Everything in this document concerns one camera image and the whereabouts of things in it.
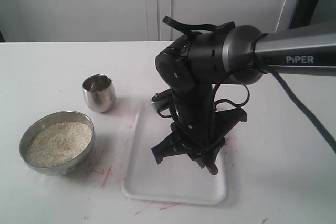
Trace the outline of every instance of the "rice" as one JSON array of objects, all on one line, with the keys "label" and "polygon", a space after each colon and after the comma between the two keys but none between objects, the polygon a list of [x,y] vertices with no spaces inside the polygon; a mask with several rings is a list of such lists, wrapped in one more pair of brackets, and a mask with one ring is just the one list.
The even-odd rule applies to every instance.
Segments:
[{"label": "rice", "polygon": [[40,131],[30,142],[27,161],[38,167],[52,167],[69,162],[89,144],[92,130],[80,122],[53,124]]}]

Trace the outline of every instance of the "robotic arm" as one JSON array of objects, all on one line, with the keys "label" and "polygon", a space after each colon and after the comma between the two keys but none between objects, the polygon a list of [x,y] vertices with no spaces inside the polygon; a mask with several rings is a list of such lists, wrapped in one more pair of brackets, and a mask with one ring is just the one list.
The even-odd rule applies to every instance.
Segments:
[{"label": "robotic arm", "polygon": [[[248,99],[242,104],[226,99],[215,102],[221,84],[252,84],[268,72],[285,86],[277,72],[336,76],[336,23],[263,34],[253,26],[236,27],[234,22],[187,25],[167,16],[163,22],[183,35],[155,59],[156,68],[170,89],[154,96],[152,103],[161,117],[172,117],[174,121],[172,133],[152,148],[158,164],[164,157],[187,154],[200,168],[207,167],[211,174],[217,174],[214,163],[225,145],[224,136],[239,121],[247,121],[242,106],[249,99],[248,92]],[[217,111],[221,102],[235,108]],[[169,109],[169,116],[161,114],[165,109]],[[323,127],[318,120],[317,123],[320,125],[314,125],[318,129]],[[326,140],[336,151],[334,139],[328,132],[325,136],[325,132],[323,127],[321,134],[329,138]]]}]

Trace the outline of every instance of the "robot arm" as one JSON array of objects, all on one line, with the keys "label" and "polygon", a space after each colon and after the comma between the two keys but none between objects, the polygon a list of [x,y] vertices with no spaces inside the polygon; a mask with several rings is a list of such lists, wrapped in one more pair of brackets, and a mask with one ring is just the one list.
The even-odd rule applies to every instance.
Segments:
[{"label": "robot arm", "polygon": [[214,97],[221,84],[252,84],[268,70],[336,75],[336,23],[263,34],[234,22],[214,26],[187,25],[169,17],[163,21],[184,35],[155,59],[170,89],[152,100],[159,114],[169,109],[174,121],[172,133],[152,148],[158,164],[164,157],[187,154],[200,168],[217,173],[214,163],[224,136],[239,121],[247,121],[241,108],[246,103],[216,110]]}]

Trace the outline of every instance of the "cup rim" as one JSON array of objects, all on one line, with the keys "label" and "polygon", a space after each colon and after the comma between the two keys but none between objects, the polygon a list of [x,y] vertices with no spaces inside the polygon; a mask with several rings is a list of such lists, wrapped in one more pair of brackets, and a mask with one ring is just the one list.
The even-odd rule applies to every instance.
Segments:
[{"label": "cup rim", "polygon": [[[96,76],[103,76],[103,77],[106,77],[106,78],[110,81],[110,83],[107,85],[106,88],[104,88],[104,89],[102,89],[102,90],[99,90],[99,91],[90,91],[90,90],[87,90],[87,89],[84,87],[85,82],[88,81],[89,79],[93,78],[93,77],[96,77]],[[84,82],[83,82],[83,84],[82,84],[82,87],[83,87],[83,89],[84,89],[86,92],[89,92],[89,93],[99,93],[99,92],[102,92],[102,91],[108,89],[108,88],[111,86],[111,84],[112,84],[112,79],[111,79],[109,76],[107,76],[106,74],[94,74],[94,75],[89,76],[88,78],[86,78],[86,79],[84,80]]]}]

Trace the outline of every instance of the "piper logo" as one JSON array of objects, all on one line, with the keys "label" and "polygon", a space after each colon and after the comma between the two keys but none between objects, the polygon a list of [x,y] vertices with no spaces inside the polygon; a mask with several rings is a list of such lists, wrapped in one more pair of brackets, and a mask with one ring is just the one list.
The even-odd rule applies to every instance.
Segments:
[{"label": "piper logo", "polygon": [[286,63],[314,64],[314,56],[286,56]]}]

